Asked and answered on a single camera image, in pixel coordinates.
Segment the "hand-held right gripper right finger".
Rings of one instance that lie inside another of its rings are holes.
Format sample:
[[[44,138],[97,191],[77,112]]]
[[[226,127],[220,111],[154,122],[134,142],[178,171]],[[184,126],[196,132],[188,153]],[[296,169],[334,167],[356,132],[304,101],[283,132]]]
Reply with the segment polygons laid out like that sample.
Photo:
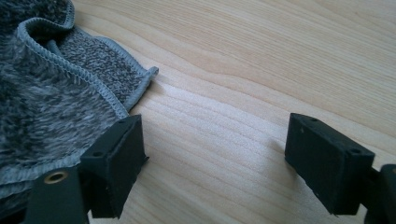
[[[357,213],[363,179],[374,158],[374,152],[321,120],[297,113],[290,115],[285,160],[329,213]]]

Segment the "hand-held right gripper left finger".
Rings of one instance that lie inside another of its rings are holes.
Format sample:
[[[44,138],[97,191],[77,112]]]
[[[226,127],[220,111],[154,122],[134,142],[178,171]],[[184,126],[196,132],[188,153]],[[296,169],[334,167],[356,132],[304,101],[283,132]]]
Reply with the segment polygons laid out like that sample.
[[[140,115],[114,123],[82,154],[79,171],[94,218],[120,217],[148,159]]]

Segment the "grey fluffy cloth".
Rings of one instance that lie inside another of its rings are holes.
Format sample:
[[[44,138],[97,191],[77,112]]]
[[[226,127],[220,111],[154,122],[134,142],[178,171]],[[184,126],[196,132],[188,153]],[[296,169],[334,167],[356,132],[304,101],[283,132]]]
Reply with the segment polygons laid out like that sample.
[[[71,0],[0,0],[0,219],[127,117],[155,67],[75,25]]]

